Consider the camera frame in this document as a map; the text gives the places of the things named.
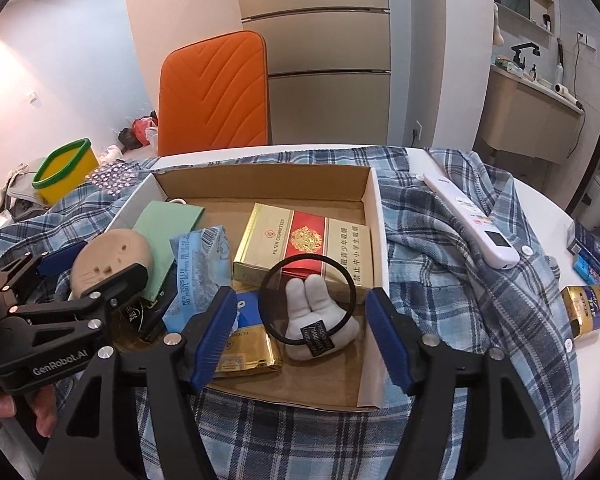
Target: orange chair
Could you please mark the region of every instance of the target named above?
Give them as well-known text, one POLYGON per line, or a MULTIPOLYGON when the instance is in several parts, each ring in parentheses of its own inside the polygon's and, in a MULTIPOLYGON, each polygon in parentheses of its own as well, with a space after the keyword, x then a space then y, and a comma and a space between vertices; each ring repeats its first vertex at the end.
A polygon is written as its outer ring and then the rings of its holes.
POLYGON ((241 30, 172 52, 159 99, 160 156, 270 144, 264 38, 241 30))

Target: green notebook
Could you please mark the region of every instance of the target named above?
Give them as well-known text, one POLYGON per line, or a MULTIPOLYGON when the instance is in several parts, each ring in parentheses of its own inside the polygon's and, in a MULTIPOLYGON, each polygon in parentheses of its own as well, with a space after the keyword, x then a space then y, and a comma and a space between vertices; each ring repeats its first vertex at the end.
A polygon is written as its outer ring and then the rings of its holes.
POLYGON ((167 272, 174 261, 169 240, 174 236, 188 233, 200 220, 203 207, 197 205, 173 204, 170 202, 149 202, 140 213, 134 231, 146 238, 151 246, 154 266, 149 272, 149 281, 140 294, 149 301, 155 301, 167 272))

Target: blue plaid fabric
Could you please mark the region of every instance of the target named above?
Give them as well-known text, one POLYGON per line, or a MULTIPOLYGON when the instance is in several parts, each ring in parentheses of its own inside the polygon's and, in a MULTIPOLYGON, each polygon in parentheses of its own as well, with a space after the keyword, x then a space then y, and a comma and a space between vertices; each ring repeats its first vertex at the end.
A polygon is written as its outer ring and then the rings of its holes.
MULTIPOLYGON (((475 153, 432 150, 450 179, 520 249, 532 256, 506 271, 488 267, 451 212, 413 174, 406 150, 369 147, 273 153, 222 162, 357 164, 378 170, 388 242, 390 296, 423 332, 453 348, 485 352, 499 346, 528 388, 565 479, 574 475, 580 418, 575 351, 564 347, 570 326, 550 259, 543 253, 516 197, 513 178, 481 163, 475 153)), ((127 196, 113 199, 84 185, 47 215, 0 231, 0 266, 26 251, 56 250, 102 232, 127 196)), ((56 295, 67 294, 66 277, 56 295)), ((57 384, 60 406, 75 384, 57 384)), ((148 477, 162 478, 146 391, 137 391, 138 422, 148 477)), ((397 449, 410 399, 389 381, 384 408, 328 413, 288 408, 206 390, 191 399, 216 473, 222 479, 382 479, 397 449)), ((458 390, 441 475, 454 476, 466 393, 458 390)))

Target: green rim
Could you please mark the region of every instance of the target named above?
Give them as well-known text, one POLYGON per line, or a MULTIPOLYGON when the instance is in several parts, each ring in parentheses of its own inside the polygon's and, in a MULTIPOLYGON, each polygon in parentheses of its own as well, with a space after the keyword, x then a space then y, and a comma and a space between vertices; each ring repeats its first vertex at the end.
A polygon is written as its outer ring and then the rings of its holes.
POLYGON ((51 155, 49 155, 45 159, 44 163, 42 164, 42 166, 40 166, 40 169, 36 173, 36 176, 33 178, 33 182, 31 183, 33 189, 43 189, 45 187, 49 187, 53 184, 56 184, 57 182, 60 182, 64 177, 66 177, 75 169, 75 167, 78 165, 78 162, 80 162, 80 159, 90 148, 91 141, 89 139, 80 139, 74 140, 74 142, 65 144, 64 146, 61 146, 60 148, 55 150, 53 153, 51 153, 51 155), (45 174, 46 168, 49 167, 51 162, 57 156, 62 155, 63 153, 68 152, 69 150, 74 150, 75 148, 79 148, 79 150, 75 152, 75 155, 68 162, 68 164, 64 168, 62 168, 62 170, 47 177, 45 180, 40 180, 40 178, 42 178, 42 175, 45 174))

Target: bathroom vanity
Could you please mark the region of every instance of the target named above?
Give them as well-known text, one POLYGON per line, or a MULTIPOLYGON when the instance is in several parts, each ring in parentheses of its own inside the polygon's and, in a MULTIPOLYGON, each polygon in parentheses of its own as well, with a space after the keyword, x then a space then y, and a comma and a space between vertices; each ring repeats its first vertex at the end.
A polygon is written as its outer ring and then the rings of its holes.
POLYGON ((563 164, 582 115, 553 90, 491 65, 478 135, 493 150, 563 164))

